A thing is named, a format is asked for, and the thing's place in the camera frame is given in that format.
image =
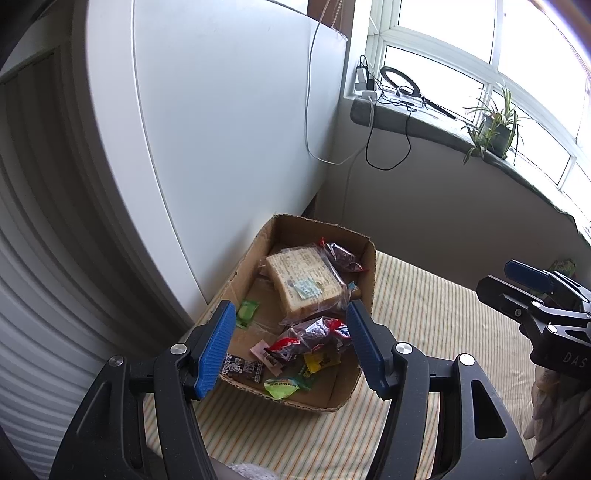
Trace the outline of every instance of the black cable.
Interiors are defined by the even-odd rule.
[[[584,409],[583,412],[576,419],[574,419],[573,422],[570,423],[568,427],[566,427],[562,432],[560,432],[560,434],[558,434],[554,438],[554,440],[552,440],[552,442],[550,442],[548,445],[546,445],[544,448],[542,448],[536,455],[534,455],[532,457],[532,459],[530,460],[530,462],[534,463],[538,458],[540,458],[550,448],[552,448],[552,446],[554,446],[554,444],[556,442],[558,442],[571,428],[573,428],[579,422],[580,419],[582,419],[587,413],[589,413],[589,411],[591,411],[591,405],[588,406],[586,409]]]
[[[374,114],[374,122],[371,126],[371,130],[369,131],[369,136],[368,136],[368,142],[365,144],[365,162],[367,163],[367,165],[369,165],[372,168],[375,168],[376,170],[379,171],[391,171],[393,169],[395,169],[396,167],[398,167],[404,160],[406,160],[408,158],[408,156],[410,155],[411,150],[413,149],[413,146],[410,143],[410,138],[408,137],[408,121],[410,120],[410,116],[413,114],[413,112],[416,112],[417,109],[414,108],[413,106],[411,106],[408,102],[403,102],[401,100],[398,100],[398,102],[392,102],[394,105],[404,105],[408,111],[408,116],[406,121],[404,122],[404,135],[406,136],[407,142],[408,142],[408,151],[406,153],[406,155],[404,156],[404,158],[402,160],[400,160],[398,163],[396,163],[396,165],[390,167],[390,168],[382,168],[382,167],[377,167],[374,164],[372,164],[369,159],[368,159],[368,147],[369,147],[369,141],[371,140],[371,135],[372,133],[374,133],[374,126],[375,126],[375,114]]]

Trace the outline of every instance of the white wall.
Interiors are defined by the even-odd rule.
[[[349,119],[341,101],[333,158],[345,158],[367,139],[367,127]],[[591,247],[565,215],[498,168],[418,138],[390,172],[360,155],[353,165],[343,225],[370,235],[378,249],[469,288],[488,274],[503,278],[511,258],[548,268],[572,258],[581,282],[591,285]],[[374,130],[370,160],[388,167],[408,150],[404,135]],[[331,167],[317,215],[338,222],[348,166]]]
[[[265,0],[135,3],[138,94],[170,218],[210,300],[275,212],[301,213],[325,168],[304,146],[316,22]],[[309,138],[332,142],[345,39],[321,25]]]

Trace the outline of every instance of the metal screw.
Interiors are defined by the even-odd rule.
[[[170,353],[173,355],[182,355],[187,351],[187,345],[184,343],[175,343],[170,347]]]
[[[118,367],[123,363],[123,357],[121,355],[113,355],[109,358],[109,365],[112,367]]]
[[[407,343],[398,343],[396,345],[396,351],[398,353],[401,353],[403,355],[408,355],[410,352],[413,351],[413,347],[411,347],[409,344]]]
[[[474,360],[474,357],[469,353],[463,353],[460,355],[460,362],[466,365],[467,367],[471,367],[476,363],[476,360]]]

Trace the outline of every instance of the packaged bread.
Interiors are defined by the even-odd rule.
[[[266,259],[267,274],[290,325],[318,312],[346,308],[347,286],[317,246],[287,248]]]

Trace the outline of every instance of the spider plant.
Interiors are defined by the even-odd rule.
[[[504,86],[501,86],[501,91],[503,93],[502,108],[499,109],[492,95],[483,90],[485,100],[479,98],[478,106],[466,109],[468,113],[480,113],[482,119],[478,127],[467,127],[474,146],[464,156],[464,165],[473,154],[484,157],[486,150],[491,150],[498,157],[506,158],[516,136],[517,145],[519,145],[519,116],[511,103],[511,91]]]

